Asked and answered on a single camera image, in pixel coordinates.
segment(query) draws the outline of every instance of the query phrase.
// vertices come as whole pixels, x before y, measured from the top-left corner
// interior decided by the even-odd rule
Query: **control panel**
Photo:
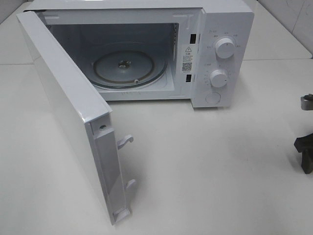
[[[231,104],[253,18],[252,12],[206,14],[192,91],[195,108]]]

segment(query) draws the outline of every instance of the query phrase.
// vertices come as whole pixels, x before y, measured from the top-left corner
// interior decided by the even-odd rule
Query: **white microwave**
[[[134,181],[123,183],[117,150],[133,138],[115,141],[106,101],[229,106],[253,18],[241,0],[34,0],[18,15],[51,107],[112,224],[130,214],[125,190]]]

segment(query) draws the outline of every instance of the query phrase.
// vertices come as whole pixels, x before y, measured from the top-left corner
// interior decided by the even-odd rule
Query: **timer knob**
[[[227,84],[228,75],[225,70],[215,70],[210,75],[211,85],[219,88]]]
[[[219,39],[215,44],[215,51],[221,59],[227,59],[235,53],[235,42],[232,38],[226,37]]]

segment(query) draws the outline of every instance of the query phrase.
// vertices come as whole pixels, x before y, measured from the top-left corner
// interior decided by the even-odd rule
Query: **warning label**
[[[193,60],[196,48],[194,45],[183,45],[181,49],[182,54],[182,72],[191,72],[193,69]]]

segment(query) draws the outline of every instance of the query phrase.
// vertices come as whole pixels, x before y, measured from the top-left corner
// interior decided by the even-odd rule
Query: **microwave door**
[[[111,108],[37,14],[21,13],[18,19],[53,113],[115,224],[130,214],[117,149],[133,139],[116,143]]]

